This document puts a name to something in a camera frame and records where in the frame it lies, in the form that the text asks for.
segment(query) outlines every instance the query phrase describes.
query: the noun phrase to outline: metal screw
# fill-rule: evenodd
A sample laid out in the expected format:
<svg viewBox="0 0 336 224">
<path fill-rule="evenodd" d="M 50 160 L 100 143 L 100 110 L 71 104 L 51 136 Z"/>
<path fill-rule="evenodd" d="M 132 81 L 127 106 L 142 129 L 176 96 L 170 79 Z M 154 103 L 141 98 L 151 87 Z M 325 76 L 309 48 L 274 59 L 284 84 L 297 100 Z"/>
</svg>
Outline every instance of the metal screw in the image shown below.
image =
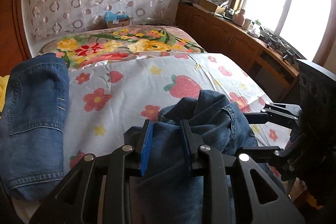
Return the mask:
<svg viewBox="0 0 336 224">
<path fill-rule="evenodd" d="M 84 160 L 85 160 L 85 161 L 92 161 L 94 158 L 95 158 L 95 157 L 94 157 L 94 155 L 92 155 L 92 154 L 86 154 L 86 155 L 84 156 Z"/>
<path fill-rule="evenodd" d="M 126 144 L 123 146 L 122 150 L 124 152 L 129 152 L 129 151 L 132 151 L 133 150 L 133 146 L 129 145 L 129 144 Z"/>
<path fill-rule="evenodd" d="M 209 145 L 203 144 L 200 146 L 200 149 L 204 152 L 209 151 L 211 148 Z"/>
<path fill-rule="evenodd" d="M 245 153 L 241 153 L 241 154 L 239 154 L 239 159 L 241 160 L 241 161 L 248 161 L 249 159 L 250 159 L 250 157 L 249 157 L 249 155 L 248 154 L 245 154 Z"/>
</svg>

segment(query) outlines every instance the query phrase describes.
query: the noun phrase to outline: blue denim fabric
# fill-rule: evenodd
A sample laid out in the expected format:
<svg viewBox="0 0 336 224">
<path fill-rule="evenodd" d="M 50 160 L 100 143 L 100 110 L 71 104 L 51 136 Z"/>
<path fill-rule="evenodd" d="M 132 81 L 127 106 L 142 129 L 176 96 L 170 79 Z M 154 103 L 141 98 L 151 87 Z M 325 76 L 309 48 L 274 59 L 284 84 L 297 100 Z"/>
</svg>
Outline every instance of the blue denim fabric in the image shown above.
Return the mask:
<svg viewBox="0 0 336 224">
<path fill-rule="evenodd" d="M 63 178 L 68 92 L 67 67 L 54 53 L 12 70 L 0 119 L 0 176 L 9 195 L 43 199 Z"/>
<path fill-rule="evenodd" d="M 234 155 L 241 146 L 257 146 L 253 131 L 236 103 L 224 94 L 201 90 L 199 98 L 183 98 L 159 113 L 144 177 L 136 179 L 135 191 L 148 224 L 200 224 L 202 222 L 203 177 L 190 177 L 183 160 L 179 123 L 187 119 L 191 131 L 205 144 Z M 127 142 L 140 128 L 124 135 Z M 261 167 L 284 188 L 267 164 Z"/>
</svg>

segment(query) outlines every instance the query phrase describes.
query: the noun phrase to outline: yellow cloth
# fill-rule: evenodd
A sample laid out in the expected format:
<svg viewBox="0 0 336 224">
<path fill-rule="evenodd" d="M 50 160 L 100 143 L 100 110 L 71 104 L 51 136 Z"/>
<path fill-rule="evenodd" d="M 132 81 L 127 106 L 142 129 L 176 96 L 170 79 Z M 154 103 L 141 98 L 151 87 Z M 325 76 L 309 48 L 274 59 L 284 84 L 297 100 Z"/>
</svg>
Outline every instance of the yellow cloth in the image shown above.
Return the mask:
<svg viewBox="0 0 336 224">
<path fill-rule="evenodd" d="M 5 77 L 0 76 L 0 111 L 2 112 L 2 109 L 5 105 L 5 95 L 6 95 L 6 88 L 9 80 L 9 75 L 6 75 Z"/>
</svg>

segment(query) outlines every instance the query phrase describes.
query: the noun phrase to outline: small box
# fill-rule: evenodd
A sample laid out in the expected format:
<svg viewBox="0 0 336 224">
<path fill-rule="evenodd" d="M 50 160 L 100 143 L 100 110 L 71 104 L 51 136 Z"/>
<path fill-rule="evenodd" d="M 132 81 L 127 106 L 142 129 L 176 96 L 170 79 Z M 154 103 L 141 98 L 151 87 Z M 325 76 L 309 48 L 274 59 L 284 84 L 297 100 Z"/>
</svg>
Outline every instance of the small box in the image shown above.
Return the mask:
<svg viewBox="0 0 336 224">
<path fill-rule="evenodd" d="M 132 18 L 109 21 L 107 24 L 107 27 L 108 28 L 118 28 L 118 27 L 128 26 L 130 21 L 132 21 Z"/>
<path fill-rule="evenodd" d="M 222 14 L 225 11 L 225 8 L 221 8 L 217 6 L 216 4 L 207 1 L 207 0 L 199 0 L 199 6 L 202 8 L 208 10 L 209 12 L 216 13 L 216 14 Z"/>
</svg>

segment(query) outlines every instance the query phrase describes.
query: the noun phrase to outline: bright window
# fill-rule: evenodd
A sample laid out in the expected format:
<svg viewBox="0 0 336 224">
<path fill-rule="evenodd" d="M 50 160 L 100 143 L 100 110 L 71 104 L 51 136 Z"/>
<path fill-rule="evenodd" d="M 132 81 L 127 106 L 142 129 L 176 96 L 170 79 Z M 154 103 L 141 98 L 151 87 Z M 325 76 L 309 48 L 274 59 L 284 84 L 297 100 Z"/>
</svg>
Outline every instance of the bright window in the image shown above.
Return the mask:
<svg viewBox="0 0 336 224">
<path fill-rule="evenodd" d="M 329 19 L 331 0 L 245 0 L 246 18 L 261 24 L 312 61 Z"/>
</svg>

